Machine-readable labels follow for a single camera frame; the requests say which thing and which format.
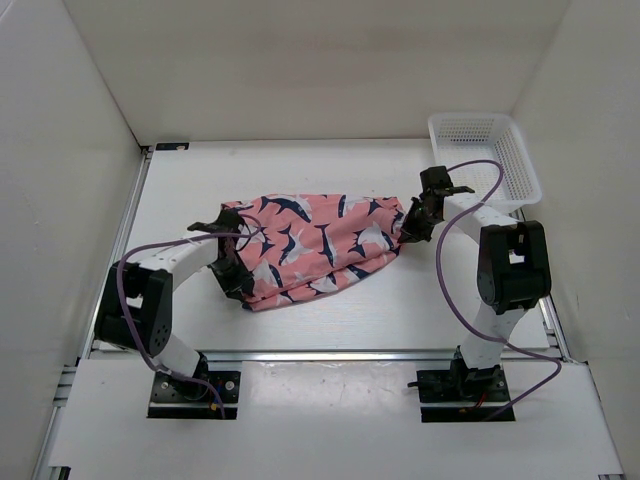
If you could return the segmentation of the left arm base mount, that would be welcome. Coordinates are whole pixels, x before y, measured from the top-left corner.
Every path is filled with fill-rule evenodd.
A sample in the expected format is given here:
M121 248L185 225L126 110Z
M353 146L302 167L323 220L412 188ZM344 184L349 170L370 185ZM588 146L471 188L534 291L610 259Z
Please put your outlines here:
M241 372L214 368L201 359L196 377L206 385L156 373L147 417L163 420L236 420Z

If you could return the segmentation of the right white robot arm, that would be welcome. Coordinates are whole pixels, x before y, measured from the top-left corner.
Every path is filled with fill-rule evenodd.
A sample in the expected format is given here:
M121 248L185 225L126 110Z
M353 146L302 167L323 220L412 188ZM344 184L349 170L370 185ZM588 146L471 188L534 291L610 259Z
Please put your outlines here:
M500 364L504 348L520 319L551 290L544 228L537 221L519 222L488 205L499 189L504 169L493 160L497 178L484 196L468 186L456 186L450 173L475 160L447 168L430 167L420 173L422 192L412 199L400 228L399 242L430 241L434 228L444 226L436 244L436 275L450 310L467 329L458 348L463 366L449 375L449 387L460 399L470 400L486 384L484 374ZM476 285L481 305L468 321L455 305L445 284L442 252L448 232L458 227L478 245Z

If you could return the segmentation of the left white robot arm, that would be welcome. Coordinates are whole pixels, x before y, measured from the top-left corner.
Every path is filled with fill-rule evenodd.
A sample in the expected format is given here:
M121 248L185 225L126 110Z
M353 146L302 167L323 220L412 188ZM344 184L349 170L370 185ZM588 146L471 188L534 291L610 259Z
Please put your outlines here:
M261 231L259 221L234 209L212 223L188 227L194 235L148 244L125 253L108 273L94 337L136 351L150 369L175 379L188 400L206 395L210 377L204 355L172 333L173 294L201 269L211 270L222 291L241 300L254 280L236 252Z

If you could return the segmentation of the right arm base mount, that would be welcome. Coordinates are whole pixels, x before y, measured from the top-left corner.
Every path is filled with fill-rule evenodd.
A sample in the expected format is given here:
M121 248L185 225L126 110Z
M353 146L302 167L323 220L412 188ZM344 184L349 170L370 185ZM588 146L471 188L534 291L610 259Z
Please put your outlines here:
M447 369L423 369L407 384L418 392L422 423L514 422L500 364L469 368L456 351Z

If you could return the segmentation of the pink shark print shorts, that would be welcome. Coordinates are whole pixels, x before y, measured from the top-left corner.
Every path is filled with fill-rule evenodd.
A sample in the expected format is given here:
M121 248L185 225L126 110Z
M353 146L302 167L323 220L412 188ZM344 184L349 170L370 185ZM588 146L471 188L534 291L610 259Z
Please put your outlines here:
M255 286L238 301L254 312L335 294L400 253L405 212L395 196L268 194L222 209L236 209L261 225L247 245L239 243Z

